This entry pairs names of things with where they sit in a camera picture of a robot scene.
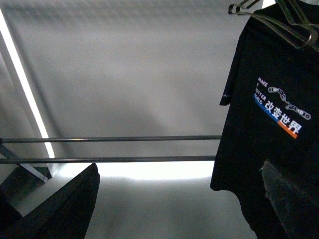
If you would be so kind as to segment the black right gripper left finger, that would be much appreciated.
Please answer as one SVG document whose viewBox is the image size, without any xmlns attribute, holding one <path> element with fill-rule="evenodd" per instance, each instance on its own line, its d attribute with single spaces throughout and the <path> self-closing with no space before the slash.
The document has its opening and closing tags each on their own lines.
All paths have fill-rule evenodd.
<svg viewBox="0 0 319 239">
<path fill-rule="evenodd" d="M 100 175 L 95 163 L 26 216 L 0 194 L 2 239 L 83 239 L 95 209 Z"/>
</svg>

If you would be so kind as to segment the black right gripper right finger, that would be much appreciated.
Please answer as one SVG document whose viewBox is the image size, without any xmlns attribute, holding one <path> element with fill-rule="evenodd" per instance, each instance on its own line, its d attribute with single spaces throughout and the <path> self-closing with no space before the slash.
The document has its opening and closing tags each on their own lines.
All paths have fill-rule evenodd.
<svg viewBox="0 0 319 239">
<path fill-rule="evenodd" d="M 261 169 L 269 199 L 290 239 L 319 237 L 319 187 L 266 160 Z"/>
</svg>

